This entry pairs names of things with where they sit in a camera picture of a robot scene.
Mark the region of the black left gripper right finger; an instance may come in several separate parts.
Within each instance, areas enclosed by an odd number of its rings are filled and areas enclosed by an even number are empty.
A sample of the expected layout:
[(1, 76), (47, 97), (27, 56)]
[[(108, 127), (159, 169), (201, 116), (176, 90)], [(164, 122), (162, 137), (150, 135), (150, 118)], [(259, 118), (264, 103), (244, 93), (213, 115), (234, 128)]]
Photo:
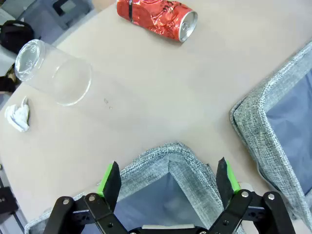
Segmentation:
[(226, 159), (218, 162), (216, 185), (224, 211), (208, 230), (209, 234), (234, 234), (242, 221), (253, 222), (260, 234), (294, 234), (290, 216), (278, 192), (242, 189)]

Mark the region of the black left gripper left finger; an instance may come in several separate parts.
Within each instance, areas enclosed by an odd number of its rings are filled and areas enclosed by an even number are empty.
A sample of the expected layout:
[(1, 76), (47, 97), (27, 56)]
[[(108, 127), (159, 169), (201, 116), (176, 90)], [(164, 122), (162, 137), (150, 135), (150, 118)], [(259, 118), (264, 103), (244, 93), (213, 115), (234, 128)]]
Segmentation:
[(111, 163), (96, 193), (78, 200), (59, 197), (48, 218), (46, 234), (80, 234), (86, 225), (95, 224), (101, 234), (126, 234), (128, 231), (114, 214), (121, 177), (118, 164)]

